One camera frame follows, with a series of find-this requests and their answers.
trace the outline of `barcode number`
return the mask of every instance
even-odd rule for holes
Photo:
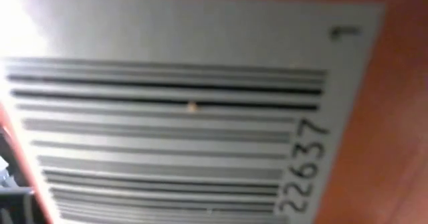
[[[307,131],[312,131],[320,135],[325,135],[330,132],[329,130],[321,128],[305,118],[301,119],[297,127],[297,140],[294,143],[292,149],[292,158],[295,159],[298,156],[303,156],[306,158],[315,158],[315,160],[319,160],[324,156],[325,150],[323,143],[317,140],[304,143],[299,140],[299,138],[303,137]],[[299,179],[304,179],[309,182],[304,187],[299,183],[285,183],[281,189],[284,198],[278,203],[278,210],[280,212],[284,212],[286,208],[289,207],[295,212],[304,213],[308,208],[308,202],[303,201],[302,203],[297,203],[288,199],[288,195],[292,191],[295,191],[302,197],[310,197],[314,188],[311,180],[318,174],[318,165],[314,161],[308,161],[301,164],[300,166],[290,165],[288,170]]]

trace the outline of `barcode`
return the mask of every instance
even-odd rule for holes
[[[287,220],[273,213],[290,135],[297,116],[319,109],[325,71],[6,63],[15,107],[63,217]]]

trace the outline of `barcode label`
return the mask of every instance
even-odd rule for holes
[[[63,220],[314,220],[380,5],[27,1],[3,105]]]

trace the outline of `printed digit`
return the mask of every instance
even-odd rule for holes
[[[299,142],[297,142],[293,148],[292,156],[293,158],[296,158],[299,152],[303,152],[303,154],[309,154],[310,150],[313,148],[317,150],[316,158],[322,158],[324,156],[324,147],[319,142],[312,142],[308,146],[302,146]]]
[[[314,186],[312,184],[308,185],[308,188],[306,188],[306,190],[302,189],[299,187],[299,185],[297,185],[296,183],[287,183],[282,191],[285,195],[288,195],[288,192],[290,189],[295,189],[301,196],[303,197],[309,197],[312,194],[312,189],[314,188]]]
[[[294,175],[303,179],[311,179],[318,173],[318,167],[314,163],[305,163],[297,170],[292,166],[289,169]]]
[[[307,126],[309,129],[313,130],[314,132],[317,132],[319,134],[328,134],[330,131],[321,127],[317,127],[314,123],[310,122],[309,120],[303,118],[299,122],[299,126],[297,128],[297,135],[302,136],[303,130]]]
[[[297,206],[294,202],[292,201],[281,201],[280,204],[278,204],[278,209],[280,211],[284,211],[286,209],[286,206],[290,206],[294,211],[299,212],[299,213],[303,213],[306,211],[306,209],[308,208],[308,202],[304,201],[302,205]]]

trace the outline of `small mark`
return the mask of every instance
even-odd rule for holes
[[[332,41],[339,40],[343,35],[360,35],[361,28],[356,26],[334,26],[330,28],[329,36]]]
[[[187,112],[189,113],[196,113],[198,111],[198,105],[196,102],[190,101],[187,103]]]

